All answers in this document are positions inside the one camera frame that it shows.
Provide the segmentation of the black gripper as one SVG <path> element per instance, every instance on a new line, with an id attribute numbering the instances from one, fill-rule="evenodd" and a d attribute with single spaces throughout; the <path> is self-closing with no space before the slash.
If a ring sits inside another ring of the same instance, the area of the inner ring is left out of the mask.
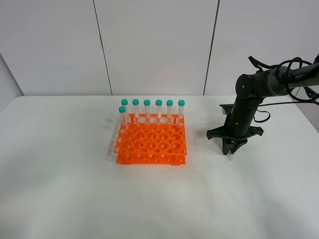
<path id="1" fill-rule="evenodd" d="M 223 104 L 220 106 L 226 113 L 224 125 L 208 130 L 206 136 L 207 139 L 223 139 L 222 152 L 224 155 L 230 152 L 234 154 L 247 143 L 246 139 L 255 135 L 263 135 L 264 131 L 261 127 L 251 126 L 258 105 Z"/>

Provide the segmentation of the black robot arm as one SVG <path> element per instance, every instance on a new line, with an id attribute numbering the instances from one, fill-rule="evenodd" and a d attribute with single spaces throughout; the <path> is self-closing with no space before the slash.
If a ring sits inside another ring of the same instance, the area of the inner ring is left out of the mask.
<path id="1" fill-rule="evenodd" d="M 222 140 L 223 154 L 235 153 L 255 135 L 262 136 L 261 127 L 252 126 L 255 113 L 267 97 L 289 95 L 300 104 L 318 104 L 318 93 L 311 87 L 319 84 L 319 61 L 310 63 L 296 57 L 277 65 L 265 65 L 253 57 L 255 74 L 241 75 L 236 82 L 233 104 L 221 105 L 226 119 L 224 125 L 208 130 L 208 139 Z"/>

